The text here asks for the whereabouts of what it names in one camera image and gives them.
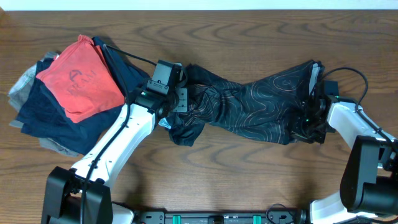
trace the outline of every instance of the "wire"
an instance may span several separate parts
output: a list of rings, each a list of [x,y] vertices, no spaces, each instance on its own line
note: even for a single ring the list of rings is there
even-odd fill
[[[319,83],[320,83],[323,79],[325,79],[327,76],[331,75],[333,72],[336,72],[336,71],[339,71],[339,70],[351,70],[351,71],[357,73],[358,75],[360,75],[360,76],[362,77],[362,79],[363,79],[364,82],[365,82],[365,89],[364,89],[364,91],[363,91],[362,96],[360,97],[360,99],[359,99],[359,100],[356,102],[356,104],[355,104],[355,112],[357,112],[357,114],[358,114],[358,115],[359,115],[371,128],[373,128],[373,130],[374,130],[376,133],[378,133],[382,138],[384,138],[384,139],[386,140],[386,142],[390,145],[390,147],[392,148],[392,150],[393,150],[395,153],[398,153],[397,146],[396,146],[394,143],[392,143],[392,141],[390,140],[390,138],[387,137],[387,136],[384,134],[383,129],[382,129],[381,127],[378,127],[377,125],[375,125],[375,124],[374,124],[372,121],[370,121],[369,119],[367,119],[366,115],[363,114],[363,110],[362,110],[362,109],[359,109],[359,105],[361,104],[363,98],[366,96],[366,93],[368,92],[368,88],[369,88],[368,79],[367,79],[366,76],[365,76],[362,72],[360,72],[359,70],[357,70],[357,69],[355,69],[355,68],[341,67],[341,68],[335,68],[335,69],[329,71],[328,73],[326,73],[324,76],[321,77],[321,79],[318,81],[318,84],[317,84],[317,85],[314,85],[314,87],[312,88],[312,90],[311,90],[311,92],[310,92],[310,96],[311,96],[312,93],[314,92],[315,87],[318,86]]]
[[[144,58],[142,58],[142,57],[138,57],[138,56],[135,56],[135,55],[133,55],[133,54],[127,53],[127,52],[122,51],[122,50],[120,50],[119,48],[116,48],[116,47],[112,47],[112,46],[109,46],[109,45],[106,45],[106,46],[109,47],[109,48],[112,49],[112,50],[115,50],[115,51],[119,52],[119,53],[128,55],[128,56],[130,56],[130,57],[132,57],[132,58],[135,58],[135,59],[138,59],[138,60],[142,60],[142,61],[144,61],[144,62],[148,62],[148,63],[153,64],[153,65],[156,66],[156,63],[153,62],[153,61],[150,61],[150,60],[148,60],[148,59],[144,59]]]
[[[151,63],[153,65],[156,66],[156,63],[151,62],[150,60],[146,60],[144,58],[140,58],[138,56],[129,54],[127,52],[124,52],[120,49],[117,49],[116,47],[112,47],[109,45],[104,44],[103,45],[104,51],[105,53],[108,54],[109,58],[110,58],[110,62],[112,64],[115,64],[112,55],[109,52],[109,49],[113,49],[117,52],[120,52],[122,54],[126,54],[130,57],[136,58],[138,60],[142,60],[148,63]],[[117,66],[114,66],[116,68],[116,76],[119,76],[122,80],[123,83],[123,88],[124,88],[124,92],[126,93],[126,104],[127,104],[127,115],[126,118],[124,120],[124,122],[122,123],[121,127],[115,132],[115,134],[111,137],[111,139],[105,144],[105,146],[100,150],[100,152],[98,153],[98,155],[95,157],[95,159],[91,162],[90,168],[88,169],[87,172],[87,176],[83,185],[83,188],[81,190],[81,201],[80,201],[80,224],[84,224],[84,219],[85,219],[85,201],[86,201],[86,193],[87,193],[87,187],[88,187],[88,182],[90,181],[90,177],[95,169],[95,167],[97,166],[98,161],[101,159],[101,156],[104,154],[104,152],[106,151],[106,149],[111,145],[111,143],[116,139],[116,137],[120,134],[120,132],[123,130],[123,128],[125,128],[127,126],[127,122],[129,121],[129,117],[130,117],[130,100],[129,100],[129,95],[128,95],[128,91],[127,91],[127,84],[126,81],[124,80],[123,76],[121,75],[120,69]]]
[[[274,223],[274,221],[272,221],[272,220],[268,217],[268,211],[271,210],[274,206],[281,206],[281,207],[286,208],[286,206],[285,206],[285,205],[282,205],[281,203],[275,203],[275,204],[271,205],[271,207],[269,207],[269,208],[267,209],[267,211],[266,211],[266,218],[267,218],[268,221],[271,222],[272,224],[276,224],[276,223]],[[293,221],[290,222],[290,223],[288,223],[288,224],[294,223],[294,215],[291,214],[290,211],[286,211],[286,212],[289,213],[289,215],[291,215],[292,218],[293,218]]]

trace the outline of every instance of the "gray fabric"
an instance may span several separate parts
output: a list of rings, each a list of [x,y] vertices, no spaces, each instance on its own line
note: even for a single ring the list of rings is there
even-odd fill
[[[51,149],[59,154],[63,154],[66,156],[79,156],[79,153],[73,152],[60,144],[56,143],[54,140],[50,138],[39,138],[40,146],[46,149]]]
[[[55,52],[48,52],[45,54],[44,58],[54,58],[58,54]],[[18,79],[14,86],[8,92],[8,97],[10,98],[8,103],[17,111],[21,109],[22,105],[27,101],[30,89],[35,81],[36,74],[36,64],[28,68],[24,74]],[[10,126],[15,128],[22,128],[24,123],[20,121],[13,120],[9,123]],[[79,153],[69,150],[50,138],[39,138],[40,146],[51,149],[55,152],[66,156],[78,156]]]

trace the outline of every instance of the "red cloth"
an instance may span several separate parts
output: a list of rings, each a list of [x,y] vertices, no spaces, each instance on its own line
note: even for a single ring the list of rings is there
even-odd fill
[[[78,42],[69,45],[36,77],[44,82],[74,123],[124,103],[101,49],[85,35],[79,35]]]

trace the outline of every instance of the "wooden surface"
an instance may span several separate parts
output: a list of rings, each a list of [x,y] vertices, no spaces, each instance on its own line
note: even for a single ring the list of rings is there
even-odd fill
[[[369,78],[367,114],[398,135],[396,11],[6,12],[0,18],[0,223],[38,223],[48,174],[78,159],[42,149],[36,138],[8,126],[16,112],[7,103],[25,69],[78,34],[102,36],[153,61],[197,63],[240,83],[311,58],[326,70],[354,67]],[[341,95],[363,91],[363,81],[349,72],[332,78]],[[328,134],[324,145],[280,146],[206,126],[193,147],[182,147],[158,127],[123,168],[112,198],[167,210],[304,208],[339,189],[348,155],[338,134]]]

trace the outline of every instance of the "garment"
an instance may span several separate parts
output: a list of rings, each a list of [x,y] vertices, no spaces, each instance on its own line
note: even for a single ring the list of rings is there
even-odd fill
[[[44,58],[40,61],[43,61],[46,58],[54,58],[58,54],[55,52],[47,52],[44,55]],[[10,98],[8,103],[16,110],[19,111],[21,106],[27,101],[29,96],[30,89],[32,88],[34,78],[36,76],[36,64],[28,68],[21,77],[19,77],[18,81],[11,87],[8,92],[8,97]]]
[[[205,123],[257,141],[288,144],[292,122],[303,115],[313,60],[245,85],[229,82],[198,65],[188,73],[188,112],[166,118],[171,140],[192,146]],[[319,63],[319,72],[324,70]]]
[[[37,74],[74,123],[124,104],[101,49],[85,35]]]
[[[48,68],[52,62],[53,59],[37,62],[37,73]],[[36,78],[16,120],[24,123],[22,133],[50,138],[67,149],[86,154],[94,147],[102,131],[114,123],[120,110],[121,106],[117,106],[74,123],[66,117],[51,91]]]
[[[55,52],[48,52],[44,55],[43,61],[45,58],[54,58],[58,54]],[[12,86],[8,93],[9,104],[17,111],[21,109],[22,105],[27,101],[30,89],[32,88],[33,82],[36,76],[36,64],[28,68],[24,74],[18,79],[18,81]],[[20,121],[13,120],[9,124],[15,128],[22,128],[24,123]],[[78,156],[79,153],[73,152],[58,143],[56,143],[53,139],[50,138],[39,138],[39,144],[41,147],[46,149],[53,150],[60,154],[66,156]]]
[[[114,60],[114,64],[110,63],[110,55],[105,52],[104,42],[99,37],[93,37],[93,42],[96,46],[101,47],[105,60],[108,64],[109,71],[111,72],[112,77],[118,85],[119,89],[122,91],[122,94],[126,96],[123,87],[123,79],[126,82],[127,90],[130,94],[130,99],[133,99],[134,89],[136,87],[145,86],[146,81],[150,79],[150,76],[140,68],[129,63],[128,60],[124,61],[119,53],[108,48],[109,53]]]

